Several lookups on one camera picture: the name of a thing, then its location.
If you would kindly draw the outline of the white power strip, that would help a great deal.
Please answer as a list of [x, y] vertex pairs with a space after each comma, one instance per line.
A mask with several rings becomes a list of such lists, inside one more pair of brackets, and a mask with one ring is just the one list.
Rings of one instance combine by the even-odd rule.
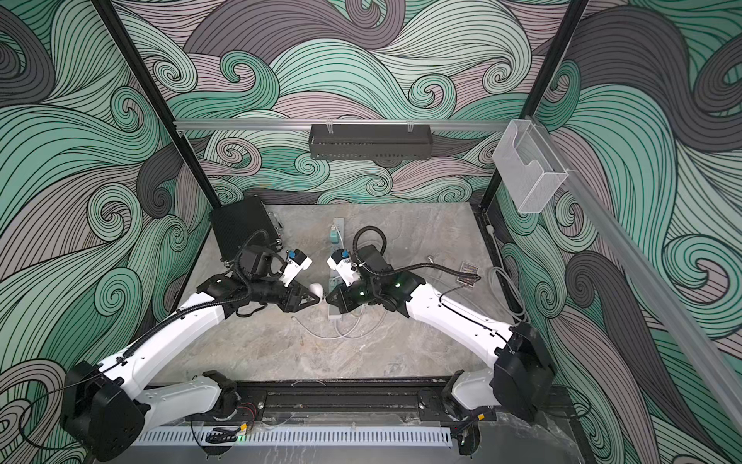
[[[330, 253], [335, 253], [338, 249], [344, 249], [344, 220], [343, 218], [334, 218], [330, 227]], [[341, 276], [336, 270], [330, 270], [328, 279], [328, 291], [332, 292], [338, 285], [343, 284]], [[340, 320], [342, 314], [338, 307], [328, 305], [328, 320], [336, 322]]]

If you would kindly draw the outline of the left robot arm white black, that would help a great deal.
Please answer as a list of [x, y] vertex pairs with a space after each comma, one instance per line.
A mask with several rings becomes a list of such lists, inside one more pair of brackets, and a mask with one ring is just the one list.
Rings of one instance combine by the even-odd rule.
[[183, 418], [207, 414], [229, 421], [238, 412], [235, 381], [209, 370], [193, 379], [149, 389], [157, 374], [200, 336], [243, 307], [276, 305], [295, 313], [320, 299], [297, 277], [312, 260], [293, 249], [280, 256], [247, 240], [231, 269], [212, 276], [160, 323], [96, 365], [80, 362], [67, 374], [61, 427], [100, 462], [123, 454], [144, 432]]

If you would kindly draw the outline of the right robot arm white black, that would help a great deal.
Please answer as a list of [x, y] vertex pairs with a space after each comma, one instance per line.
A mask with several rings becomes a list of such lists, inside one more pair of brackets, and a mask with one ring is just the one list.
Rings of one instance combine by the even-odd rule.
[[465, 284], [479, 281], [478, 274], [431, 262], [396, 269], [384, 253], [383, 247], [360, 247], [357, 241], [334, 251], [327, 264], [342, 282], [326, 297], [328, 304], [342, 313], [380, 305], [440, 331], [481, 359], [484, 369], [462, 371], [446, 386], [448, 415], [500, 407], [523, 421], [535, 421], [557, 374], [540, 332], [525, 321], [508, 324], [470, 309], [418, 271], [437, 270]]

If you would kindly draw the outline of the white earbud case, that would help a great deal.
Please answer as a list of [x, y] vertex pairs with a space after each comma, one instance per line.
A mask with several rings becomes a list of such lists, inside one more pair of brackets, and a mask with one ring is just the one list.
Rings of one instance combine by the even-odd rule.
[[324, 296], [324, 287], [320, 283], [313, 283], [309, 285], [309, 290], [316, 296], [322, 298]]

